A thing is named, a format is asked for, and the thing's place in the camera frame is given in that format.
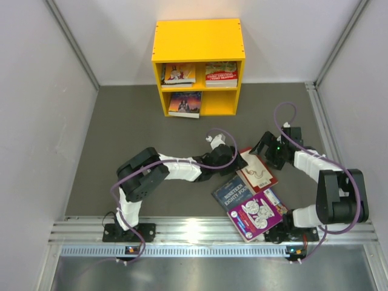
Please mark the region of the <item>blue Jane Eyre book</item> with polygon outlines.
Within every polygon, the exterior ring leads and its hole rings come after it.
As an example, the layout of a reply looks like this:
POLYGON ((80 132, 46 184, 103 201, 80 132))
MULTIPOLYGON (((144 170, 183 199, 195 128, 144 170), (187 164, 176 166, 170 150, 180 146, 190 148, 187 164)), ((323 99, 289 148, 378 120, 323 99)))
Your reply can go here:
POLYGON ((202 92, 173 92, 170 98, 168 114, 183 118, 200 116, 202 92))

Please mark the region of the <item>red 13-Storey Treehouse book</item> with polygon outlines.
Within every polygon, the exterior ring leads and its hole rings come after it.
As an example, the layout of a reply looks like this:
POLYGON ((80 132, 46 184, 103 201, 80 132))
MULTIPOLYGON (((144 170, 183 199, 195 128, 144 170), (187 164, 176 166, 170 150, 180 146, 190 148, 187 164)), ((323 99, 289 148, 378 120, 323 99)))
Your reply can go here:
POLYGON ((231 81, 238 79, 238 69, 235 61, 207 62, 205 70, 206 81, 231 81))

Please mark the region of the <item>Roald Dahl Charlie book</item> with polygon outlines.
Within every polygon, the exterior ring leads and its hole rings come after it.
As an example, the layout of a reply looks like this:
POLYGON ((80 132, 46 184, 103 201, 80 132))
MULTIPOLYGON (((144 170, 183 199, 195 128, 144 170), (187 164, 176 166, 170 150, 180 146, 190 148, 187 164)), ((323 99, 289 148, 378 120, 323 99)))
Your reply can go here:
POLYGON ((196 65, 194 63, 166 63, 162 67, 163 85, 193 84, 196 82, 196 65))

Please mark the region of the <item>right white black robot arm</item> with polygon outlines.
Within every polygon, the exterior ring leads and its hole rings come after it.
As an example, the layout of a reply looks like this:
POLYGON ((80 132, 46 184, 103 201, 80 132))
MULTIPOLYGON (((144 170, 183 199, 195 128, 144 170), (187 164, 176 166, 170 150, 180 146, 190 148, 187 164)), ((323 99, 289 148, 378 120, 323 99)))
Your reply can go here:
POLYGON ((317 183, 313 205, 288 210, 283 216, 279 230, 289 240, 298 240, 315 227, 338 223, 352 226, 369 219, 362 171, 345 169, 314 148, 305 147, 300 127, 285 123, 279 137, 266 131, 249 153, 259 155, 262 151, 269 167, 281 170, 289 163, 317 183))

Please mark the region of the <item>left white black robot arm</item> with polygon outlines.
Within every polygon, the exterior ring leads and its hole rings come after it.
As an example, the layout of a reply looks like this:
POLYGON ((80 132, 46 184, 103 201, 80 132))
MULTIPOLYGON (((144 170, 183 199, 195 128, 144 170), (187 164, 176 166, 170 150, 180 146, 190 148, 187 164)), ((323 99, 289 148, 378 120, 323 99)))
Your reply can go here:
POLYGON ((136 236, 142 201, 163 181, 203 182, 217 173, 225 176, 247 165, 232 145, 221 144, 209 153, 189 158, 174 158, 146 148, 116 171, 118 181, 123 181, 118 186, 116 234, 124 241, 136 236))

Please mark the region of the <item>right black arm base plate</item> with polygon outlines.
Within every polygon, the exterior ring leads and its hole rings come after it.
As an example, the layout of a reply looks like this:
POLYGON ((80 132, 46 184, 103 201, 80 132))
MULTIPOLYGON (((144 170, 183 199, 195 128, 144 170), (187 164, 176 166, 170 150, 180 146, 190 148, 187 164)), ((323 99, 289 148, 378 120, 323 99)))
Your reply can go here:
POLYGON ((281 244, 289 242, 318 242, 319 234, 316 227, 288 229, 283 223, 279 223, 264 232, 265 242, 281 244))

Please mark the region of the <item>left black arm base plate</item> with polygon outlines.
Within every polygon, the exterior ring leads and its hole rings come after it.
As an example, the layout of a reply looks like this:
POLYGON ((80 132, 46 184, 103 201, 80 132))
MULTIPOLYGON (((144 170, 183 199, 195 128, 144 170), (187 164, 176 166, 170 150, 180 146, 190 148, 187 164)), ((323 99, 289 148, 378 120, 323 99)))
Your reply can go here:
MULTIPOLYGON (((153 242, 156 235, 156 224, 154 223, 139 223, 135 230, 143 237, 147 243, 153 242)), ((141 239, 131 230, 123 231, 120 226, 114 223, 106 224, 104 226, 104 233, 102 236, 104 243, 140 243, 141 239)))

